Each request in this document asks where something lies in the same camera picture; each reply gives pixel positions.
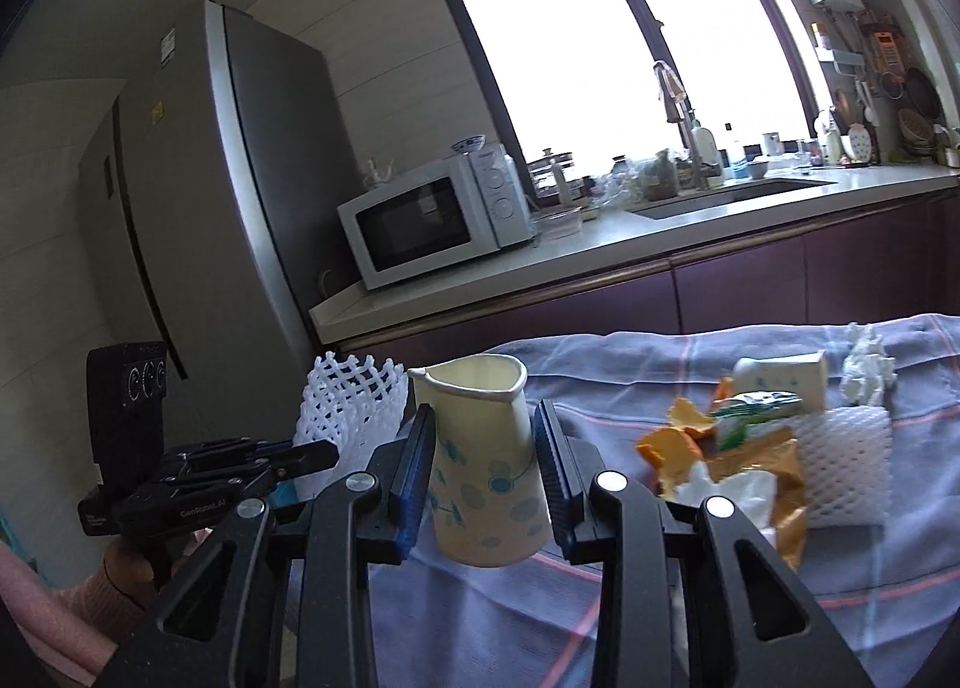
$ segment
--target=microwave door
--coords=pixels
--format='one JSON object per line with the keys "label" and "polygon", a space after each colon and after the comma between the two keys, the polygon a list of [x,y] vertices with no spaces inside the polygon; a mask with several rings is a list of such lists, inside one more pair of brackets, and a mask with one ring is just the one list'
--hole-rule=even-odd
{"label": "microwave door", "polygon": [[347,206],[347,237],[367,287],[381,287],[498,249],[462,158],[427,164]]}

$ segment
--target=silver screw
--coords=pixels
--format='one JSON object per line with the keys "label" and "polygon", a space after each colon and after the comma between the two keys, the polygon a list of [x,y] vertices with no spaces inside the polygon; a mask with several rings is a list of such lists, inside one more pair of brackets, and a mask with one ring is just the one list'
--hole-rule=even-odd
{"label": "silver screw", "polygon": [[627,486],[627,477],[618,471],[602,471],[597,475],[597,485],[611,493],[617,493]]}
{"label": "silver screw", "polygon": [[713,517],[728,518],[733,514],[733,501],[723,496],[710,496],[707,499],[707,512]]}
{"label": "silver screw", "polygon": [[240,504],[237,504],[237,514],[247,519],[259,517],[265,509],[267,509],[267,504],[259,499],[243,499]]}
{"label": "silver screw", "polygon": [[347,490],[352,490],[354,493],[370,490],[373,485],[376,485],[376,477],[365,471],[358,471],[347,477]]}

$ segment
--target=wall-mounted shelf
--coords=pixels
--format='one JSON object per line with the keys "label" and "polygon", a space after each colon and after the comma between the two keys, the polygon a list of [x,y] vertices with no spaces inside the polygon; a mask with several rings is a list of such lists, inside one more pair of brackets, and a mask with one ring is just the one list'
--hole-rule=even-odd
{"label": "wall-mounted shelf", "polygon": [[[833,63],[833,69],[840,76],[857,76],[856,71],[858,68],[866,68],[867,63],[863,59],[862,54],[855,54],[854,52],[842,52],[840,49],[823,49],[822,47],[817,47],[817,59],[821,63]],[[853,68],[853,73],[849,71],[841,71],[840,68]]]}

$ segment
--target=microwave window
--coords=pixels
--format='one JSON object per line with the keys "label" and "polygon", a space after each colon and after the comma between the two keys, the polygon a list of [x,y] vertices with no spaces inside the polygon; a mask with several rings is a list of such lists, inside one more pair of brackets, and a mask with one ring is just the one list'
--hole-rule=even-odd
{"label": "microwave window", "polygon": [[377,271],[469,244],[467,221],[446,177],[357,213]]}

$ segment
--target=refrigerator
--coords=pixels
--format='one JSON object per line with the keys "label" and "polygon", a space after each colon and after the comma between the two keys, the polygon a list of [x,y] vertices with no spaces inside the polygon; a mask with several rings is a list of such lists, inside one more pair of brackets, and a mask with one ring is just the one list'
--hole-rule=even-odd
{"label": "refrigerator", "polygon": [[145,48],[80,159],[80,227],[115,338],[167,343],[168,445],[291,437],[363,191],[320,52],[210,0]]}

